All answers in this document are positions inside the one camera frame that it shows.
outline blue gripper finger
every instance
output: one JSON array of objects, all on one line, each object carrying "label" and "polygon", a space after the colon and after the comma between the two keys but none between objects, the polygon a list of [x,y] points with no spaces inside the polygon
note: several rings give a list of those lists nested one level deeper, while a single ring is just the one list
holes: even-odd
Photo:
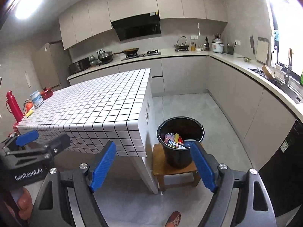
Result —
[{"label": "blue gripper finger", "polygon": [[37,140],[39,137],[39,133],[36,130],[25,133],[24,135],[20,135],[16,139],[16,145],[19,147],[23,147],[26,144]]},{"label": "blue gripper finger", "polygon": [[109,141],[99,154],[96,154],[95,161],[90,165],[89,174],[91,175],[90,189],[95,192],[99,189],[113,164],[116,155],[116,145]]},{"label": "blue gripper finger", "polygon": [[215,192],[217,189],[217,185],[215,183],[216,175],[206,159],[206,156],[209,154],[205,152],[199,142],[191,144],[190,154],[197,167],[198,173],[204,183],[204,186],[210,189],[211,192]]}]

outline metal screw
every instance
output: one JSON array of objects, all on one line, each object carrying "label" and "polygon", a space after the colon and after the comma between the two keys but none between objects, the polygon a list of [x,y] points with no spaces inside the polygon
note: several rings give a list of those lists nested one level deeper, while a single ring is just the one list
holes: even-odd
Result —
[{"label": "metal screw", "polygon": [[257,170],[254,169],[254,168],[251,168],[251,169],[249,170],[249,172],[250,172],[251,174],[254,174],[254,175],[256,175],[256,174],[258,173]]},{"label": "metal screw", "polygon": [[228,167],[227,167],[227,165],[225,165],[225,164],[220,164],[220,165],[219,165],[219,168],[220,168],[221,170],[226,170]]},{"label": "metal screw", "polygon": [[57,172],[57,168],[52,168],[49,170],[50,174],[55,174]]},{"label": "metal screw", "polygon": [[80,168],[80,169],[86,169],[87,166],[88,166],[88,165],[87,165],[86,163],[82,163],[82,164],[79,165],[79,168]]}]

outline sink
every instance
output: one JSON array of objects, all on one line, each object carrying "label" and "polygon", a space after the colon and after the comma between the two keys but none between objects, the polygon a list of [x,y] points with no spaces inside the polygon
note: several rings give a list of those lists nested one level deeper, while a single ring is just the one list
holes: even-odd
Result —
[{"label": "sink", "polygon": [[294,100],[295,103],[303,103],[303,97],[299,94],[294,88],[289,85],[285,85],[284,83],[277,80],[274,85],[276,85],[280,90],[282,90],[286,95]]}]

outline blue rubber pad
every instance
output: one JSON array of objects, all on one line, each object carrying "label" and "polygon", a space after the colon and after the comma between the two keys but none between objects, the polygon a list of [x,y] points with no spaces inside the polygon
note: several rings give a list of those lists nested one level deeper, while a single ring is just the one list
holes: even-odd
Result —
[{"label": "blue rubber pad", "polygon": [[105,180],[105,177],[106,177],[110,167],[112,166],[115,155],[116,155],[115,143],[111,142],[109,147],[105,146],[104,149],[107,149],[107,150],[104,153],[104,155],[101,158],[98,165],[95,167],[93,174],[92,174],[92,181],[89,186],[92,192],[95,192],[102,186],[102,184]]},{"label": "blue rubber pad", "polygon": [[211,192],[215,192],[217,189],[217,185],[215,184],[215,174],[195,143],[191,144],[190,154],[204,186],[210,189]]},{"label": "blue rubber pad", "polygon": [[37,140],[39,137],[39,133],[36,130],[25,133],[24,135],[20,135],[16,139],[16,145],[19,147],[23,147],[26,144]]}]

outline rice cooker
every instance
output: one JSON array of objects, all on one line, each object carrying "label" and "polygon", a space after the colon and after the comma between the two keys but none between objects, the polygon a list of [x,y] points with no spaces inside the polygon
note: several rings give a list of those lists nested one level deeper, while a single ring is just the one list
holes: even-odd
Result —
[{"label": "rice cooker", "polygon": [[212,41],[212,50],[215,53],[223,53],[224,44],[221,39],[214,39]]}]

